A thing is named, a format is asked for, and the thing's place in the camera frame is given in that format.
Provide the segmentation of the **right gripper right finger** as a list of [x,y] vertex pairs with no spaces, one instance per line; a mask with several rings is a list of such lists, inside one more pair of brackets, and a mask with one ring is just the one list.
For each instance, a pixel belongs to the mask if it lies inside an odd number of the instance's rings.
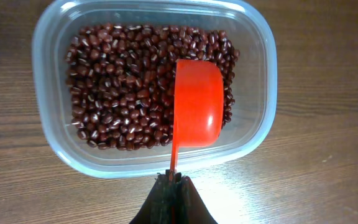
[[188,176],[183,176],[177,185],[174,209],[175,223],[217,224]]

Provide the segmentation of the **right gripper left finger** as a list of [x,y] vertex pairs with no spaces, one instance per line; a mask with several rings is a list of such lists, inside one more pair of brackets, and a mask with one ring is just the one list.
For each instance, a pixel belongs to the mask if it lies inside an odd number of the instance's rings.
[[175,184],[170,170],[158,173],[145,202],[130,224],[169,224],[174,222]]

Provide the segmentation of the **orange measuring scoop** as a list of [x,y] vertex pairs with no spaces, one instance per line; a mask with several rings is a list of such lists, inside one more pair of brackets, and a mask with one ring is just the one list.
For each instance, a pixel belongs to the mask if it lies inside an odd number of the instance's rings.
[[206,147],[217,141],[222,129],[223,103],[223,78],[215,64],[177,60],[171,174],[177,171],[179,148]]

